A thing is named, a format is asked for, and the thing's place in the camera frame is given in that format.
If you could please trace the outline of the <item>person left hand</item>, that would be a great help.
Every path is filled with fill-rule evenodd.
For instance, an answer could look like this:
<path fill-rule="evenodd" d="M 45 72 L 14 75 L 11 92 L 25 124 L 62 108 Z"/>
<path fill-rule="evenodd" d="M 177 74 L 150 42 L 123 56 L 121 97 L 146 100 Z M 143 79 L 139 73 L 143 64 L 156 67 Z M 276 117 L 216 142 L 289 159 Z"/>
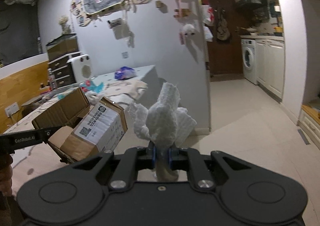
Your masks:
<path fill-rule="evenodd" d="M 12 196 L 12 167 L 13 159 L 11 155 L 6 155 L 1 158 L 1 162 L 4 162 L 4 165 L 1 168 L 1 192 L 3 196 L 10 197 Z"/>

